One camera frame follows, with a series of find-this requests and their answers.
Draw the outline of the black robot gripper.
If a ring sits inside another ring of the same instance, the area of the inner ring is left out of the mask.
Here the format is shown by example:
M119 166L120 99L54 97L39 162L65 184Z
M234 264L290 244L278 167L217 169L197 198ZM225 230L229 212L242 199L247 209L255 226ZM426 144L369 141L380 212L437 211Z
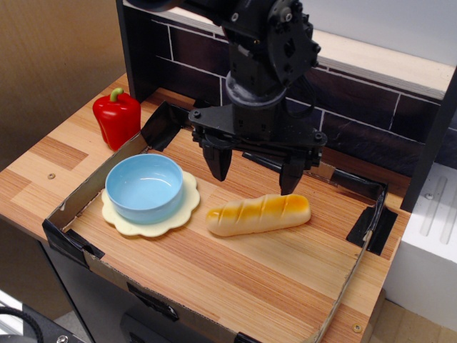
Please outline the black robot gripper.
M279 185L281 195L292 194L303 173L321 162L326 136L311 125L309 117L316 105L316 92L305 76L292 86L306 102L292 110L283 97L275 104L237 104L194 109L189 120L194 141L213 177L220 182L228 174L232 151L260 154L283 163Z

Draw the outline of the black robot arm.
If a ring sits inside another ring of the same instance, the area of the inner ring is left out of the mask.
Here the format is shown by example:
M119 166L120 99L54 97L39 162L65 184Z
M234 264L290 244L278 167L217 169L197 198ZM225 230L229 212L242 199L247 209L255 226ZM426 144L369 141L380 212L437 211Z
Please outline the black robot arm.
M189 113L193 139L213 176L224 180L233 151L279 166L282 194L291 194L304 171L318 166L326 135L308 125L311 109L291 112L286 92L311 85L320 46L300 1L135 1L150 12L179 7L220 26L228 40L230 104Z

